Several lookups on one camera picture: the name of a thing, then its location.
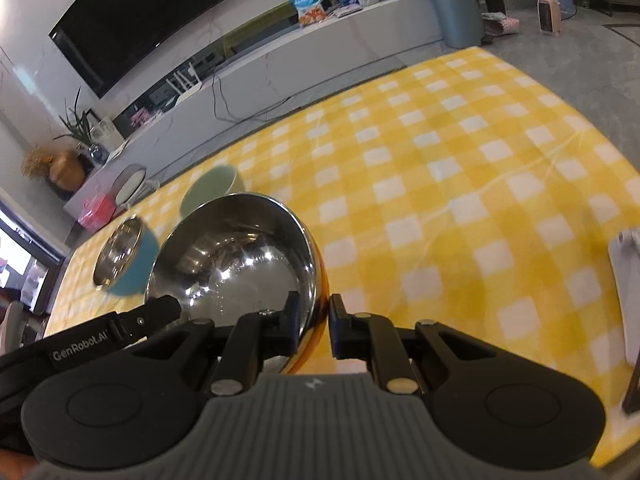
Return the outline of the blue glass vase plant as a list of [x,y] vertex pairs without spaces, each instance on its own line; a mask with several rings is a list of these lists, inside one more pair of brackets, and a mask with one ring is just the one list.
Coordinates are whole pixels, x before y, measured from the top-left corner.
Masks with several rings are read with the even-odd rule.
[[66,128],[66,133],[57,136],[57,139],[71,138],[82,148],[82,152],[92,160],[93,165],[104,166],[108,159],[108,151],[102,144],[93,140],[91,136],[92,125],[89,122],[90,112],[78,110],[81,89],[75,94],[71,106],[65,105],[65,115],[60,116],[60,121]]

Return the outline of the orange steel bowl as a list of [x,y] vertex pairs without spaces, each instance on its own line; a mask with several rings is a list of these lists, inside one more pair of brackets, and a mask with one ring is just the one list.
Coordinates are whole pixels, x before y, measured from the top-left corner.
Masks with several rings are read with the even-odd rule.
[[280,200],[257,193],[225,195],[184,217],[160,248],[145,296],[169,295],[182,319],[230,326],[247,313],[284,307],[300,296],[295,356],[265,362],[270,373],[298,372],[318,344],[330,286],[318,245]]

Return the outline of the black curved television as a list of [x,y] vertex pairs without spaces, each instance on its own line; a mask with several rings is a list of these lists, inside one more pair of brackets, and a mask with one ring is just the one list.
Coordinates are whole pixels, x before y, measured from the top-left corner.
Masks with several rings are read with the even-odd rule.
[[50,38],[99,98],[155,48],[224,0],[74,0]]

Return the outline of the pink plastic box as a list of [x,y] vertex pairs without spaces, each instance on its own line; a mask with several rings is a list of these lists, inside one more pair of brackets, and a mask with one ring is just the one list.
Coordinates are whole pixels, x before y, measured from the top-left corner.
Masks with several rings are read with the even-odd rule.
[[109,224],[114,216],[116,205],[108,194],[98,194],[85,201],[78,223],[90,233],[96,233]]

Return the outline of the white phone stand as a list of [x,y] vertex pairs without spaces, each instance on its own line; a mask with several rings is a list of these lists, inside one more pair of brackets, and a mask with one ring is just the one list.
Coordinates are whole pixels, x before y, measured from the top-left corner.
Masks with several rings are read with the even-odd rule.
[[639,228],[619,232],[608,244],[620,312],[622,312],[626,361],[635,366],[640,338]]

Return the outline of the brown ceramic vase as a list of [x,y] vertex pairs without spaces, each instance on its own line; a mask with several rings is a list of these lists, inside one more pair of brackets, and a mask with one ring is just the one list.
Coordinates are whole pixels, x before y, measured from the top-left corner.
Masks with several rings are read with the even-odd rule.
[[49,179],[63,191],[77,192],[86,180],[78,154],[74,151],[55,154],[49,167]]

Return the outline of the white wifi router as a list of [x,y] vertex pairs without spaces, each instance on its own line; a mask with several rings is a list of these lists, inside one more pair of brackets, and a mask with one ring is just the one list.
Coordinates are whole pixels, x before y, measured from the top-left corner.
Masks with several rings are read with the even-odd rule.
[[175,70],[165,81],[177,93],[175,105],[179,105],[194,96],[203,87],[203,81],[201,81],[192,63],[188,64],[185,72]]

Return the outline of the smartphone on stand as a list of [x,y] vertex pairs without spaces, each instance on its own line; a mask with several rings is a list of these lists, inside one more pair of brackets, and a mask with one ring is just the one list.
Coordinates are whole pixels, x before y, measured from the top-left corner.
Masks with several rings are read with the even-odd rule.
[[637,356],[634,372],[631,375],[623,398],[622,409],[626,415],[632,415],[640,411],[640,353]]

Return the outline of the white tv console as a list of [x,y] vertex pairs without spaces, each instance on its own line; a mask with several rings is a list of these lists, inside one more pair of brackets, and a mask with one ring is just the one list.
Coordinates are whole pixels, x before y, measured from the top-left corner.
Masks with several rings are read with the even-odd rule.
[[288,32],[217,70],[198,93],[130,136],[64,209],[78,217],[131,164],[150,178],[175,174],[282,115],[398,70],[403,54],[441,39],[432,0],[387,0]]

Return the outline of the green ceramic bowl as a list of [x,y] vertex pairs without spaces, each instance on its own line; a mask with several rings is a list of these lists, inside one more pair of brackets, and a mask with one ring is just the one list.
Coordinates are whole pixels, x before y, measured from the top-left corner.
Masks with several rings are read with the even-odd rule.
[[245,184],[238,170],[230,165],[214,167],[198,177],[186,191],[180,204],[180,216],[184,218],[218,197],[244,191]]

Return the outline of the blue snack bag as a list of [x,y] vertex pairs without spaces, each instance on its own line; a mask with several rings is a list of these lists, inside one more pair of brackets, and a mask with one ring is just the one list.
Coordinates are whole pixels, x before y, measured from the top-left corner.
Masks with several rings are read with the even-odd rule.
[[327,17],[322,0],[290,0],[297,11],[298,24],[307,27],[323,22]]

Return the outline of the pink small heater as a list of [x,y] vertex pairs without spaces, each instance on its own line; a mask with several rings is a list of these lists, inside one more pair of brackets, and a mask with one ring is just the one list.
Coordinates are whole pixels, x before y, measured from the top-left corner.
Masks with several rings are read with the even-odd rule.
[[562,15],[558,0],[537,0],[539,29],[544,34],[558,36],[562,26]]

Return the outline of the grey blue trash bin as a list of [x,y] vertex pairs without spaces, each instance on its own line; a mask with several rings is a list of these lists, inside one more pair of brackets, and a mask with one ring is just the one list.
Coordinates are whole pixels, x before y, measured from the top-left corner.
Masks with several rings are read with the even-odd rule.
[[478,0],[432,0],[445,44],[465,49],[482,44],[485,36]]

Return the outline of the yellow checkered tablecloth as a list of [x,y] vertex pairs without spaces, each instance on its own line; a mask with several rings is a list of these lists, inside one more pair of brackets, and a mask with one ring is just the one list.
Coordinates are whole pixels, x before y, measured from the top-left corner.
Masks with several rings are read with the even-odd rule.
[[638,171],[542,84],[480,48],[434,58],[263,128],[134,214],[164,240],[222,164],[308,226],[349,311],[434,318],[582,380],[606,409],[597,465],[638,441],[608,260],[638,226]]

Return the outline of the blue steel bowl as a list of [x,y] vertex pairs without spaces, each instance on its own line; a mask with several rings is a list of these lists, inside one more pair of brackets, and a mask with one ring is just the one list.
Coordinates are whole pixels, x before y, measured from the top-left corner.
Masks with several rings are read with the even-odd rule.
[[124,220],[96,258],[93,285],[101,292],[125,297],[143,294],[160,245],[142,218]]

